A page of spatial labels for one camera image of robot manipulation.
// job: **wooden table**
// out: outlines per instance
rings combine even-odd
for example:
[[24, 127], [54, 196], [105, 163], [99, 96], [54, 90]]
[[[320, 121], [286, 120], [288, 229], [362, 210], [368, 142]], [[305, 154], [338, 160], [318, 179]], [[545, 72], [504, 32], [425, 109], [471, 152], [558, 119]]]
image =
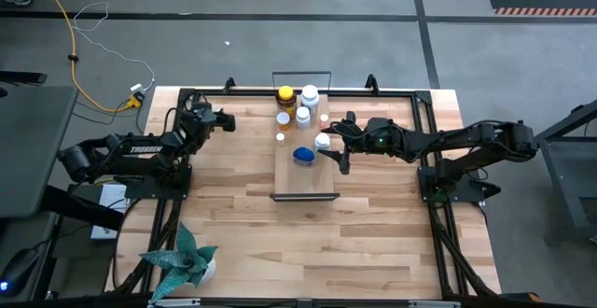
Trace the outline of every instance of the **wooden table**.
[[[179, 89], [156, 88], [147, 133], [161, 133]], [[463, 127], [455, 91], [431, 92], [437, 128]], [[274, 188], [274, 98], [209, 97], [209, 101], [236, 116], [237, 131], [216, 131], [191, 158], [192, 187], [183, 201], [181, 221], [195, 234], [198, 245], [219, 246], [215, 277], [199, 289], [182, 286], [175, 296], [440, 298], [417, 164], [353, 155], [349, 175], [335, 170], [334, 190], [341, 194], [336, 201], [275, 203], [269, 197]], [[353, 110], [361, 127], [371, 117], [387, 117], [414, 129], [406, 99], [329, 97], [329, 108], [332, 120]], [[334, 137], [332, 146], [340, 148], [340, 144]], [[448, 158], [463, 154], [465, 150], [444, 152]], [[124, 223], [118, 242], [118, 283], [147, 249], [155, 207], [155, 201], [139, 202]], [[464, 255], [486, 284], [499, 292], [481, 212], [457, 203], [454, 216]], [[456, 288], [453, 262], [446, 261]], [[158, 280], [155, 271], [152, 288]]]

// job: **succulent plant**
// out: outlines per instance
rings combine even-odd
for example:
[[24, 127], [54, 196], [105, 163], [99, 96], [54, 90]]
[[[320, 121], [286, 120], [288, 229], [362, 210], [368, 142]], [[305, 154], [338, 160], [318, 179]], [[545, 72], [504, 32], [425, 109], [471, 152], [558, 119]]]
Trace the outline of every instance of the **succulent plant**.
[[168, 271], [168, 275], [154, 291], [151, 303], [165, 297], [186, 282], [197, 288], [207, 270], [207, 264], [214, 258], [216, 249], [217, 246], [198, 249], [193, 234], [180, 223], [176, 236], [176, 251], [160, 250], [141, 254], [141, 258]]

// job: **orange cable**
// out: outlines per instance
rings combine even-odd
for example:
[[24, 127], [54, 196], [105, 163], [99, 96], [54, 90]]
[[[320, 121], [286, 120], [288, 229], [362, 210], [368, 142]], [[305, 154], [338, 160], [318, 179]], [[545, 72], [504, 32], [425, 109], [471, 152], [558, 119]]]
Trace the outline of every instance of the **orange cable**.
[[[73, 30], [73, 26], [71, 25], [71, 21], [68, 19], [68, 15], [66, 15], [66, 11], [64, 10], [64, 7], [62, 6], [62, 4], [60, 3], [59, 0], [54, 0], [54, 2], [56, 3], [56, 5], [58, 5], [58, 7], [60, 8], [60, 11], [62, 12], [62, 14], [64, 15], [64, 19], [66, 20], [66, 24], [68, 25], [68, 30], [71, 33], [71, 55], [76, 56], [76, 41], [75, 41], [75, 31]], [[75, 72], [75, 60], [71, 60], [71, 78], [73, 79], [73, 84], [75, 84], [76, 89], [81, 92], [81, 94], [83, 94], [83, 96], [85, 96], [85, 98], [87, 98], [87, 100], [89, 100], [92, 104], [96, 105], [99, 109], [101, 109], [104, 112], [111, 112], [111, 113], [117, 113], [117, 112], [122, 112], [124, 110], [127, 110], [129, 108], [131, 108], [129, 105], [125, 105], [122, 108], [119, 109], [114, 109], [114, 108], [106, 108], [101, 106], [99, 103], [97, 103], [96, 101], [94, 101], [84, 90], [83, 88], [81, 88], [81, 86], [78, 84], [78, 82], [76, 81], [76, 72]]]

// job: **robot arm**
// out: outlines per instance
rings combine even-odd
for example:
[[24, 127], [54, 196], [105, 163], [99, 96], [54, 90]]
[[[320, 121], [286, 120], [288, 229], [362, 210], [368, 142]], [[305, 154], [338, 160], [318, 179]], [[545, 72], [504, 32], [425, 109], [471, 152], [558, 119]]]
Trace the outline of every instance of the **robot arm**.
[[396, 125], [391, 119], [371, 118], [367, 127], [361, 130], [355, 123], [354, 112], [346, 113], [346, 119], [332, 122], [323, 133], [342, 136], [344, 151], [319, 150], [320, 153], [337, 161], [340, 172], [350, 172], [350, 154], [382, 154], [398, 157], [413, 163], [429, 153], [457, 148], [471, 148], [463, 157], [436, 162], [435, 185], [452, 192], [456, 183], [467, 173], [498, 161], [528, 161], [535, 156], [537, 143], [533, 130], [522, 121], [502, 122], [484, 120], [463, 129], [439, 131], [437, 133], [415, 132]]
[[[197, 153], [215, 127], [226, 132], [234, 132], [236, 128], [234, 116], [212, 111], [209, 103], [197, 102], [179, 112], [179, 126], [160, 136], [111, 134], [62, 150], [58, 159], [76, 182], [93, 183], [102, 175], [148, 175], [162, 183], [175, 184], [178, 163]], [[150, 158], [131, 156], [136, 154], [154, 155]]]

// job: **white pot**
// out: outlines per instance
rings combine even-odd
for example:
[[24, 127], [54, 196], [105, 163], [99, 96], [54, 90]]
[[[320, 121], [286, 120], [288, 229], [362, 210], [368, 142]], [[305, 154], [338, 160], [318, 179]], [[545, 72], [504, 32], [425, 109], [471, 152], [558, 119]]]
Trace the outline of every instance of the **white pot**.
[[199, 286], [210, 281], [214, 277], [214, 274], [215, 274], [215, 258], [212, 258], [212, 260], [207, 264], [207, 270], [205, 270], [205, 274], [203, 275], [203, 278], [199, 282]]

